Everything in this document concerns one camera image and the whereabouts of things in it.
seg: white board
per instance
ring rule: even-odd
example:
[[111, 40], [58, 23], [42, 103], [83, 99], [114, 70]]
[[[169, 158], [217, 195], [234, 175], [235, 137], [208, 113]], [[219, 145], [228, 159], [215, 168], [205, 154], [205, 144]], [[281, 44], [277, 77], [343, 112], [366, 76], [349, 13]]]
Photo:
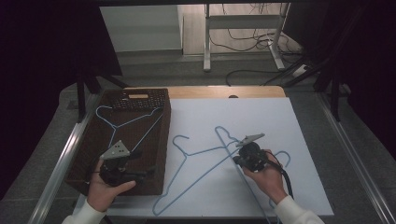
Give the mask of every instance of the white board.
[[256, 141], [261, 148], [280, 152], [295, 201], [333, 215], [289, 98], [176, 99], [171, 106], [163, 196], [118, 197], [109, 216], [273, 217], [269, 198], [229, 154], [237, 150], [228, 145], [233, 139], [257, 133], [265, 133]]

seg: person's arm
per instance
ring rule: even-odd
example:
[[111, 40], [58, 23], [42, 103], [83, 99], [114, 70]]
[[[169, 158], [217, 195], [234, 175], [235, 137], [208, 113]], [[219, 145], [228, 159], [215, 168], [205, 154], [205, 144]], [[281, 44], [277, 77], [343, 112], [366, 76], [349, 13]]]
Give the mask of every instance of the person's arm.
[[100, 160], [95, 172], [92, 174], [90, 189], [87, 200], [76, 214], [64, 219], [63, 224], [97, 224], [106, 215], [107, 208], [113, 203], [114, 198], [124, 191], [133, 188], [136, 182], [130, 181], [115, 188], [106, 184], [99, 176], [100, 167], [103, 161]]
[[[271, 150], [265, 150], [268, 159], [277, 163]], [[324, 223], [312, 211], [300, 207], [283, 188], [282, 174], [272, 165], [267, 164], [259, 172], [250, 172], [243, 167], [244, 174], [253, 179], [259, 189], [264, 192], [276, 204], [275, 213], [283, 224], [322, 224]]]

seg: white sleeve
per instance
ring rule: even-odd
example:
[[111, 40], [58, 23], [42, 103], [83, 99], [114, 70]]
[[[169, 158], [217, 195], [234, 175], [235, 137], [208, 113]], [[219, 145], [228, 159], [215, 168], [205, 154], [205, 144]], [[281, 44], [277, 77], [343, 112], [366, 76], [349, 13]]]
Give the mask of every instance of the white sleeve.
[[275, 213], [283, 224], [324, 224], [317, 215], [304, 210], [290, 196], [276, 206]]
[[68, 216], [62, 224], [98, 224], [106, 213], [94, 210], [85, 200], [84, 204], [76, 214]]

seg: human hand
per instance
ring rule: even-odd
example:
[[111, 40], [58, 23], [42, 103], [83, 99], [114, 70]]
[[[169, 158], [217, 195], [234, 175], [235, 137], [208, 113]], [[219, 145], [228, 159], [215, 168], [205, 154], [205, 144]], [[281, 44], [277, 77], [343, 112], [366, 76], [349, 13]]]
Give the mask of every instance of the human hand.
[[98, 212], [105, 212], [107, 208], [113, 203], [114, 198], [116, 198], [117, 195], [133, 188], [136, 185], [135, 181], [130, 181], [114, 188], [109, 186], [99, 176], [100, 167], [102, 164], [103, 160], [99, 160], [96, 165], [95, 172], [92, 174], [87, 198], [88, 204]]
[[[270, 149], [265, 150], [268, 156], [268, 160], [277, 163], [275, 157]], [[244, 174], [250, 177], [256, 182], [259, 189], [264, 192], [271, 200], [278, 204], [280, 203], [288, 194], [283, 188], [282, 174], [270, 164], [266, 164], [264, 169], [259, 172], [251, 172], [248, 168], [242, 167]]]

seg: brown basket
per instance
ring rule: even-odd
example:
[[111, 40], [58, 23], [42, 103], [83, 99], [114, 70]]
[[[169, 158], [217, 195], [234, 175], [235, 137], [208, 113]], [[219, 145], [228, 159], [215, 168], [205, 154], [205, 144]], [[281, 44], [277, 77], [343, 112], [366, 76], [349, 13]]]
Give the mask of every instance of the brown basket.
[[87, 182], [99, 157], [110, 146], [121, 140], [128, 150], [138, 145], [134, 153], [141, 152], [141, 157], [129, 160], [126, 172], [148, 171], [154, 168], [154, 173], [148, 175], [143, 183], [121, 195], [162, 194], [171, 119], [168, 90], [105, 91], [99, 103], [99, 106], [102, 105], [111, 106], [97, 110], [102, 118], [116, 126], [126, 124], [117, 128], [112, 138], [114, 129], [108, 122], [94, 115], [82, 135], [78, 152], [69, 167], [65, 182], [87, 195], [89, 188]]

